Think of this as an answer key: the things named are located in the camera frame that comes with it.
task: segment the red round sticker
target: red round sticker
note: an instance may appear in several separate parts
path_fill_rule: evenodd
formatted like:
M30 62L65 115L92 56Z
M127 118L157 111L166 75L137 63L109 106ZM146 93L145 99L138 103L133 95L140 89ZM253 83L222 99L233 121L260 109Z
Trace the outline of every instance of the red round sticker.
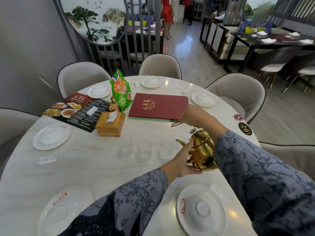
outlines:
M239 115L239 114L235 114L235 115L234 115L234 119L237 120L237 121L242 121L242 120L244 120L244 118L243 118L241 115Z

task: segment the black pants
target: black pants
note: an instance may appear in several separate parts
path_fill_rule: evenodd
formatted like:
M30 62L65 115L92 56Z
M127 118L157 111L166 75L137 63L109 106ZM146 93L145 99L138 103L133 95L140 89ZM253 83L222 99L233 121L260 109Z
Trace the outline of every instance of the black pants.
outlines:
M187 17L188 22L192 23L192 6L189 6L189 7L186 8L185 16Z

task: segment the white marble table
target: white marble table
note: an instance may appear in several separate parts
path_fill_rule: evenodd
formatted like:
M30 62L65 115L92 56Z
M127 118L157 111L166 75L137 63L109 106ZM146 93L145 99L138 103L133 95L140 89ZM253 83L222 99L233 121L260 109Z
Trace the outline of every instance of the white marble table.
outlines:
M135 93L182 95L181 91L190 89L187 94L189 103L195 91L206 91L194 84L165 77L162 86L147 89L135 87L135 81L144 76L126 77L133 96ZM80 93L86 94L88 88ZM125 111L128 116L130 107ZM233 116L237 112L222 99L217 104L204 108L229 129L259 146L255 135L247 136L238 128ZM125 182L161 166L164 162L158 158L159 144L163 139L176 139L192 127L181 124L171 128L171 123L129 119L126 117L123 135L132 137L134 151L130 156L118 157L117 140L114 137L100 137L96 130L92 133L72 127L69 139L61 146L47 151L36 150L32 146L34 135L42 128L58 122L42 116L25 134L14 150L0 182L0 229L2 236L34 236L37 220L50 199L61 190L78 185L90 190L94 200L110 193ZM136 145L142 140L152 143L152 158L147 162L135 160ZM58 153L57 162L38 165L39 157ZM233 190L219 170L204 172L202 175L187 175L176 179L154 213L144 235L185 235L176 219L175 203L180 191L189 184L201 183L207 186L216 184L225 194L224 207L227 226L224 235L256 235L250 219L238 201Z

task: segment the green snack bag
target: green snack bag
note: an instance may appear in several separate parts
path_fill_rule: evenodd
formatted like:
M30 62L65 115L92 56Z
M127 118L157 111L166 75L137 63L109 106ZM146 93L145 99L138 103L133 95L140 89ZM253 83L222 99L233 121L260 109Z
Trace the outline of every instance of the green snack bag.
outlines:
M113 91L113 96L111 97L112 103L118 103L121 112L123 113L133 101L129 83L124 79L124 76L119 69L109 82L112 85Z

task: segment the gold teapot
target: gold teapot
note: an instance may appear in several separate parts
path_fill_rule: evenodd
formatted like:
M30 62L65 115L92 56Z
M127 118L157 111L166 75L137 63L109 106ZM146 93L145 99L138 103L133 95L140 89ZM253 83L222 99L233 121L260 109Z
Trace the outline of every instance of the gold teapot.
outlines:
M193 134L191 138L194 140L194 145L190 149L189 154L191 155L190 159L187 160L187 163L191 163L195 168L199 170L215 170L218 169L217 164L214 159L214 149L215 144L212 139L209 137L209 134L205 130L192 129L190 134ZM176 139L183 147L187 143L182 140Z

